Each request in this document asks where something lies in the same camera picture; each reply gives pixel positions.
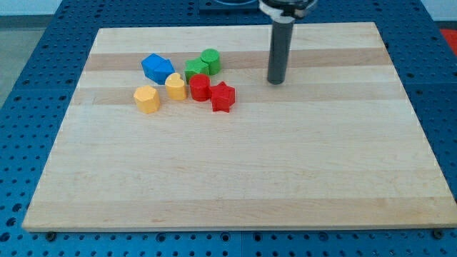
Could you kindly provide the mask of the silver white tool mount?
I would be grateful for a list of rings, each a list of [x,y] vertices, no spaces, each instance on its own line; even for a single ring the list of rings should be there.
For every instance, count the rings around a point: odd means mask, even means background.
[[[260,10],[273,20],[303,19],[316,7],[318,0],[259,0]]]

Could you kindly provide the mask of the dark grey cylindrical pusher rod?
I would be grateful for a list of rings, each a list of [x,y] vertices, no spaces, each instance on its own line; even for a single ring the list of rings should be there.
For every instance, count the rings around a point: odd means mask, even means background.
[[[279,85],[285,81],[293,26],[294,21],[272,23],[267,73],[267,81],[270,84]]]

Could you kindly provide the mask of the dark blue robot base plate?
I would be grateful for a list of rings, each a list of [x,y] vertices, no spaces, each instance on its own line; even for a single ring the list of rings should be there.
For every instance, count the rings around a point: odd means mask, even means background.
[[[218,11],[252,11],[258,9],[258,0],[199,0],[199,13]]]

